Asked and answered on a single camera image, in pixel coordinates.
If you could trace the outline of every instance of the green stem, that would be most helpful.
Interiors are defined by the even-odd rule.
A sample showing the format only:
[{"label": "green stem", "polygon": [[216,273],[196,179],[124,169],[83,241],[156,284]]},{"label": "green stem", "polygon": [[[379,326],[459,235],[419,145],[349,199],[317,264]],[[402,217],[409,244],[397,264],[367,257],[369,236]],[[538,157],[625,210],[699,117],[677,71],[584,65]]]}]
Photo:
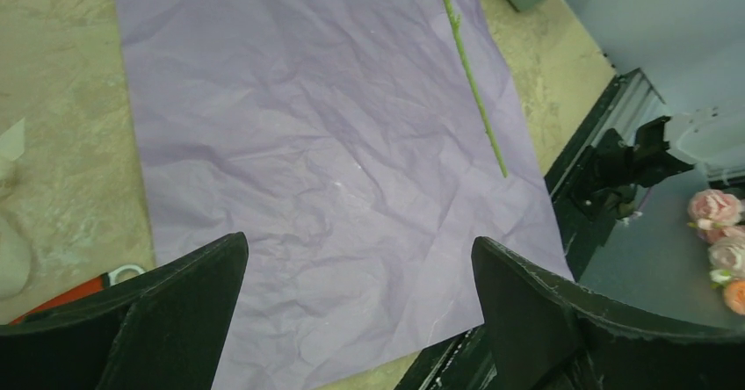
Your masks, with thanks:
[{"label": "green stem", "polygon": [[494,131],[491,129],[491,124],[488,120],[487,110],[484,108],[484,102],[481,100],[479,88],[476,85],[476,80],[474,79],[474,73],[471,72],[471,65],[468,63],[466,49],[463,48],[463,39],[460,38],[460,15],[455,14],[455,11],[452,9],[452,2],[450,0],[443,0],[443,2],[445,3],[445,12],[447,13],[447,18],[450,20],[450,27],[452,27],[452,37],[455,39],[455,46],[458,48],[458,55],[460,55],[460,62],[463,64],[463,69],[466,71],[468,83],[471,84],[471,91],[473,92],[474,98],[476,99],[476,104],[479,106],[481,120],[484,122],[484,127],[486,128],[487,136],[489,137],[489,142],[491,143],[491,148],[494,150],[496,160],[499,162],[499,169],[502,170],[502,175],[504,177],[507,177],[507,166],[504,165],[502,152],[499,150],[499,145],[496,143]]}]

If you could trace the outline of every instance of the table surface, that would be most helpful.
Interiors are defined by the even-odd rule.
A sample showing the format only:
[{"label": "table surface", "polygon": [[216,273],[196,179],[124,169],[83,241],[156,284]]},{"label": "table surface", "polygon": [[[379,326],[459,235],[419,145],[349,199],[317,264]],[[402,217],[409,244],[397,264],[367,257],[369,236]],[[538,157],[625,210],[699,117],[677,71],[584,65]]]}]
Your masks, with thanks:
[{"label": "table surface", "polygon": [[[563,0],[481,0],[546,172],[615,74]],[[0,133],[25,120],[0,212],[32,245],[0,323],[122,264],[155,265],[113,0],[0,0]],[[324,387],[392,389],[416,354]]]}]

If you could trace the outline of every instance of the lavender paper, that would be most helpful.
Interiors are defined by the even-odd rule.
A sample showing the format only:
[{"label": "lavender paper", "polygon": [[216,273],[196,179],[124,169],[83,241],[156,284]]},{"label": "lavender paper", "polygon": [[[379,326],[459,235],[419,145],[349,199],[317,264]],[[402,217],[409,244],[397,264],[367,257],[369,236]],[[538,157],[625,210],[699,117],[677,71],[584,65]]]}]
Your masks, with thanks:
[{"label": "lavender paper", "polygon": [[478,235],[570,277],[507,66],[455,5],[507,179],[441,0],[117,0],[159,262],[250,240],[214,388],[314,388],[479,325]]}]

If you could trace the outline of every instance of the artificial rose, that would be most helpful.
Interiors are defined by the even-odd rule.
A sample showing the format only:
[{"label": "artificial rose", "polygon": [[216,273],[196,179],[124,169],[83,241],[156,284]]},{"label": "artificial rose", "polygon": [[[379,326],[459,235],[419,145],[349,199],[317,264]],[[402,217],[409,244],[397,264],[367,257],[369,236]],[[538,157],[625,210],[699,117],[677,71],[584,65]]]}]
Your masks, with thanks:
[{"label": "artificial rose", "polygon": [[704,239],[709,243],[716,243],[722,238],[739,236],[745,238],[745,226],[724,226],[703,231]]},{"label": "artificial rose", "polygon": [[745,315],[745,280],[735,280],[724,288],[724,303],[739,315]]},{"label": "artificial rose", "polygon": [[733,279],[732,273],[726,270],[709,271],[709,278],[712,280],[712,282],[716,283],[717,285],[726,285],[727,283],[731,282]]},{"label": "artificial rose", "polygon": [[741,212],[742,202],[720,190],[697,192],[688,204],[691,220],[704,230],[736,225],[742,219]]},{"label": "artificial rose", "polygon": [[726,270],[737,278],[745,278],[745,237],[728,236],[709,248],[709,261],[714,269]]}]

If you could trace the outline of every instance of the orange object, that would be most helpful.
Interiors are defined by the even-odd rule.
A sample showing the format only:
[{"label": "orange object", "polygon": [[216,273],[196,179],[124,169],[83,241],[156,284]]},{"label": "orange object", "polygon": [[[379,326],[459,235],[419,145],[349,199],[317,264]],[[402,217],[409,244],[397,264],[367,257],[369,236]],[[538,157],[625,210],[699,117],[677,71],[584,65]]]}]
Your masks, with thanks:
[{"label": "orange object", "polygon": [[745,315],[745,280],[737,280],[724,288],[724,302],[737,314]]},{"label": "orange object", "polygon": [[104,273],[98,276],[97,278],[92,278],[91,280],[83,283],[82,285],[76,286],[75,288],[63,293],[60,296],[57,296],[51,300],[48,300],[47,302],[39,305],[38,307],[32,309],[31,311],[13,320],[11,322],[11,325],[19,324],[30,314],[38,313],[39,311],[44,311],[45,309],[58,307],[60,305],[70,303],[74,300],[85,298],[86,296],[96,293],[98,291],[103,291],[105,288],[109,286],[116,285],[120,282],[119,274],[121,274],[124,271],[134,271],[137,274],[142,274],[145,272],[145,270],[142,267],[136,264],[122,265],[121,267],[119,267],[118,269],[114,271]]}]

